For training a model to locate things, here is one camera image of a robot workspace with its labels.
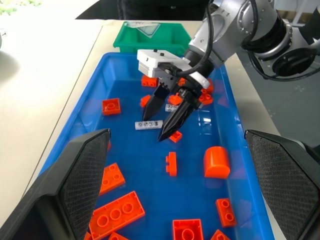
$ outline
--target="orange 2x4 lego brick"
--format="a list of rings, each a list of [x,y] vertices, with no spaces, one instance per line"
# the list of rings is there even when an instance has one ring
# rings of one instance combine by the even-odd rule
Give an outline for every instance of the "orange 2x4 lego brick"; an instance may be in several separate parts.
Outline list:
[[[126,183],[118,164],[114,163],[106,166],[103,171],[102,183],[99,196]]]
[[[93,211],[89,224],[93,240],[101,240],[145,215],[135,191]]]

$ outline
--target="orange cylinder block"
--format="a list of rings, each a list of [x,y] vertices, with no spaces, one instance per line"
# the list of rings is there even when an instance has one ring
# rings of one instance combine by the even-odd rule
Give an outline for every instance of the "orange cylinder block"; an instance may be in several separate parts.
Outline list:
[[[213,146],[204,154],[204,176],[226,179],[230,173],[228,152],[224,147]]]

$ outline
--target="white table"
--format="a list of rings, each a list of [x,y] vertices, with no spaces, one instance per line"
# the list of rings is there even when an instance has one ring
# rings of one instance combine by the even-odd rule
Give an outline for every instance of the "white table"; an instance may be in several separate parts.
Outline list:
[[[123,22],[72,21],[7,33],[0,50],[0,226],[37,178]],[[182,22],[192,36],[201,24]],[[279,134],[237,55],[225,63],[244,129]],[[267,207],[276,239],[285,239]]]

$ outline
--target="orange 2x2 lego brick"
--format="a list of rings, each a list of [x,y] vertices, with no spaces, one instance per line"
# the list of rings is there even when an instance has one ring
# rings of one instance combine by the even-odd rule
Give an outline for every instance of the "orange 2x2 lego brick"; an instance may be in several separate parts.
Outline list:
[[[219,229],[217,231],[215,231],[215,233],[213,234],[211,240],[230,240],[230,238],[228,238],[226,235],[224,235],[224,233],[222,231],[220,231]]]
[[[149,101],[150,98],[151,98],[150,95],[147,95],[141,98],[140,106],[144,108],[147,105],[147,102]]]
[[[202,89],[201,90],[202,95],[199,97],[199,101],[203,103],[203,105],[212,104],[214,102],[214,99],[212,96],[207,92],[207,90]]]
[[[106,166],[103,171],[102,183],[99,196],[126,183],[116,163]]]
[[[93,240],[101,240],[145,215],[135,191],[93,211],[89,224]]]
[[[120,114],[119,98],[106,99],[102,101],[102,114],[105,116]]]
[[[173,220],[173,240],[204,240],[200,219]]]

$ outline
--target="white label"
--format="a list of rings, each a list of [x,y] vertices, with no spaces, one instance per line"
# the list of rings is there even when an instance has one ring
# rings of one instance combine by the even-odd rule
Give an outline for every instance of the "white label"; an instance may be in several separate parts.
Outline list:
[[[177,110],[178,107],[179,106],[177,106],[177,105],[166,104],[165,105],[165,111],[171,113],[171,112],[174,112],[175,110]]]
[[[135,130],[160,129],[162,128],[162,120],[158,121],[136,121],[134,123]]]

